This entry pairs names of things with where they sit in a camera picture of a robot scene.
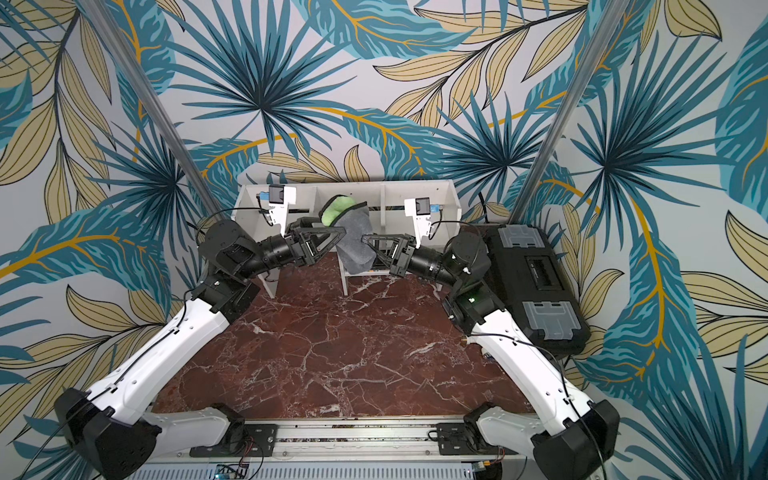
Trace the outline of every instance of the tropical leaf pattern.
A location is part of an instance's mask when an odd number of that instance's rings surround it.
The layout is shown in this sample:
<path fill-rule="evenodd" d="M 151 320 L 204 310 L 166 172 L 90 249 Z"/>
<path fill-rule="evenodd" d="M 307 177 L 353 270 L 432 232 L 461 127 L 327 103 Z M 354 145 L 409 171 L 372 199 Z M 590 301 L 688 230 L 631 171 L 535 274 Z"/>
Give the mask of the tropical leaf pattern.
<path fill-rule="evenodd" d="M 468 36 L 420 17 L 406 0 L 293 0 L 306 24 L 358 58 L 415 58 L 447 51 Z"/>
<path fill-rule="evenodd" d="M 768 18 L 750 37 L 728 80 L 717 115 L 717 154 L 731 198 L 768 219 L 763 189 L 768 171 Z"/>
<path fill-rule="evenodd" d="M 248 183 L 445 178 L 478 223 L 513 210 L 608 1 L 106 5 L 221 207 Z M 768 388 L 766 14 L 630 0 L 525 212 L 591 324 L 566 376 L 626 400 L 617 478 L 768 468 L 746 400 Z M 0 432 L 31 458 L 58 392 L 180 308 L 211 221 L 75 2 L 1 0 L 0 46 L 0 194 L 36 198 L 0 250 Z M 60 438 L 31 472 L 93 476 Z"/>

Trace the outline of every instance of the metal pole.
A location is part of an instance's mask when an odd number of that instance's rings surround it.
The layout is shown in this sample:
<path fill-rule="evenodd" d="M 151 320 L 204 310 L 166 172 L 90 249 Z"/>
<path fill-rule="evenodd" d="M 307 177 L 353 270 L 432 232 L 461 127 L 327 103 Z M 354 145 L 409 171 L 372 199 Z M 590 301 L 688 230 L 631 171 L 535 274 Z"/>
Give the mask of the metal pole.
<path fill-rule="evenodd" d="M 592 38 L 587 43 L 587 48 L 581 56 L 579 68 L 571 79 L 571 84 L 568 85 L 568 90 L 563 97 L 562 103 L 560 103 L 560 108 L 554 114 L 554 120 L 549 127 L 549 132 L 541 142 L 541 147 L 538 149 L 536 158 L 533 160 L 531 170 L 528 171 L 528 176 L 525 178 L 525 183 L 515 201 L 512 212 L 509 214 L 507 223 L 522 222 L 525 211 L 528 209 L 528 205 L 531 203 L 531 199 L 541 181 L 541 176 L 544 175 L 547 168 L 549 158 L 554 153 L 554 146 L 563 134 L 565 124 L 568 122 L 571 114 L 576 110 L 578 102 L 581 100 L 581 96 L 584 94 L 584 90 L 586 90 L 594 71 L 598 68 L 603 52 L 608 46 L 608 42 L 614 36 L 619 20 L 627 10 L 628 5 L 629 0 L 611 0 L 606 6 L 598 26 L 594 28 Z"/>
<path fill-rule="evenodd" d="M 195 166 L 190 156 L 189 150 L 184 146 L 174 122 L 168 116 L 168 113 L 160 103 L 160 98 L 149 83 L 147 75 L 136 61 L 134 53 L 127 39 L 120 34 L 120 27 L 107 10 L 104 0 L 80 0 L 80 5 L 94 26 L 99 38 L 107 50 L 112 54 L 115 64 L 120 67 L 122 73 L 127 77 L 136 96 L 144 106 L 144 110 L 154 122 L 155 127 L 165 139 L 165 143 L 170 148 L 170 152 L 179 162 L 181 169 L 187 175 L 190 185 L 195 189 L 203 202 L 205 210 L 213 214 L 221 209 L 218 200 L 213 198 L 208 187 L 200 175 L 200 171 Z"/>

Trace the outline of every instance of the metal bracket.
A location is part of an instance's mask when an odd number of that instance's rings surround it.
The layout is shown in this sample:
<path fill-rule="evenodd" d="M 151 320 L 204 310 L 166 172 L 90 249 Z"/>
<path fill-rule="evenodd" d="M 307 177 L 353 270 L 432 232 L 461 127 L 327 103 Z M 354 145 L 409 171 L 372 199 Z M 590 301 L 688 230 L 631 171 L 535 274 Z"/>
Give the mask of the metal bracket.
<path fill-rule="evenodd" d="M 249 457 L 272 456 L 277 438 L 277 425 L 274 423 L 247 423 L 243 435 L 250 435 L 253 439 L 253 447 L 248 454 Z M 243 450 L 233 454 L 228 445 L 214 445 L 211 447 L 195 447 L 190 449 L 192 458 L 222 458 L 237 457 L 242 455 Z"/>
<path fill-rule="evenodd" d="M 473 438 L 472 430 L 462 423 L 438 423 L 437 442 L 440 455 L 485 455 L 495 454 L 498 447 L 488 449 Z"/>

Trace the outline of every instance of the red marble surface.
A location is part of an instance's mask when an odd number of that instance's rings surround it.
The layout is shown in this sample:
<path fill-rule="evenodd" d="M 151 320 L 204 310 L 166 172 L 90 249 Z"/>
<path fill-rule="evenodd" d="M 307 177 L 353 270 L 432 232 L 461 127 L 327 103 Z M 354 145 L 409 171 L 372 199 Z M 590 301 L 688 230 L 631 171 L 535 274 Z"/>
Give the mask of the red marble surface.
<path fill-rule="evenodd" d="M 155 412 L 224 402 L 252 419 L 464 414 L 490 400 L 532 412 L 478 346 L 463 348 L 435 289 L 413 276 L 350 279 L 335 254 L 284 268 L 165 386 Z"/>

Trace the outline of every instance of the green sponge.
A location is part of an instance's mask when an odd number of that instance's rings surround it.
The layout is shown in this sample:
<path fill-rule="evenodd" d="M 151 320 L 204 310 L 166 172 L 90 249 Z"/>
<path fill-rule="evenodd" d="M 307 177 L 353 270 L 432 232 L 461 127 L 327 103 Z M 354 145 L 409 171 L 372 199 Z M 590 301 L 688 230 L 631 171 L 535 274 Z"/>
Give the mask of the green sponge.
<path fill-rule="evenodd" d="M 323 218 L 321 219 L 323 225 L 330 227 L 331 223 L 342 213 L 344 210 L 357 205 L 355 199 L 352 197 L 343 197 L 339 195 L 331 204 L 323 210 Z"/>

